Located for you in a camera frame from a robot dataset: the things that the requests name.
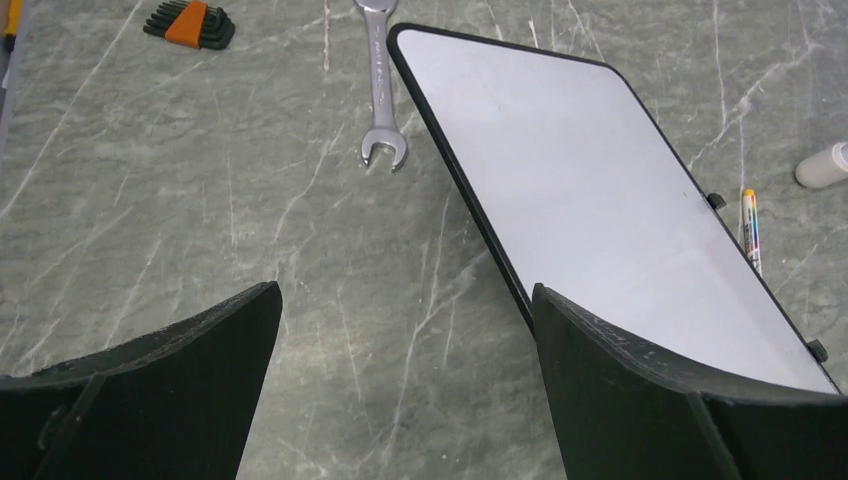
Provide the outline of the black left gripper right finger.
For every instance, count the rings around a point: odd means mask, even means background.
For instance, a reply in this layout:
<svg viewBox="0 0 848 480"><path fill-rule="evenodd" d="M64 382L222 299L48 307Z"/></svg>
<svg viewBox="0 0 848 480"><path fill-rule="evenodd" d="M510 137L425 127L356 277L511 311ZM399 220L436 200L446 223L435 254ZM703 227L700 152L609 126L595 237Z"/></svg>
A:
<svg viewBox="0 0 848 480"><path fill-rule="evenodd" d="M843 479L847 400L746 378L537 284L534 339L571 479Z"/></svg>

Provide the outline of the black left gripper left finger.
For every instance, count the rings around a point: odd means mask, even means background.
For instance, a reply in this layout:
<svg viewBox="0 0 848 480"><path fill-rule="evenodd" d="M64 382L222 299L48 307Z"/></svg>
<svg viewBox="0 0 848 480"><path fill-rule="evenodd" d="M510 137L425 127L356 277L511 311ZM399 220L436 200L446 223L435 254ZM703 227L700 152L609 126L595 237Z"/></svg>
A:
<svg viewBox="0 0 848 480"><path fill-rule="evenodd" d="M232 479L283 300L263 282L190 318L1 379L5 479Z"/></svg>

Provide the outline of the black framed whiteboard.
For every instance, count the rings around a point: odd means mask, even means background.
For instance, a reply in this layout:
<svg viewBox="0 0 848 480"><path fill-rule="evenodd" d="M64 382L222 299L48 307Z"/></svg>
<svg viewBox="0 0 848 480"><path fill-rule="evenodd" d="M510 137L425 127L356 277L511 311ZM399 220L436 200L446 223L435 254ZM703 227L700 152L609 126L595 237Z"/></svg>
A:
<svg viewBox="0 0 848 480"><path fill-rule="evenodd" d="M711 367L837 387L612 66L412 23L388 49L511 293Z"/></svg>

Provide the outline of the white yellow marker pen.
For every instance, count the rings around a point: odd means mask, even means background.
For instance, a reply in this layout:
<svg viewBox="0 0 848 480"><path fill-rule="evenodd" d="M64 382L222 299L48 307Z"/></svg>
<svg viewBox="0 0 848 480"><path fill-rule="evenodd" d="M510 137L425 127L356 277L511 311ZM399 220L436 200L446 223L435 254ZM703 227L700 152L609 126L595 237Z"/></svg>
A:
<svg viewBox="0 0 848 480"><path fill-rule="evenodd" d="M753 189L745 189L741 197L741 219L744 251L755 271L762 275L762 252L759 233L757 197Z"/></svg>

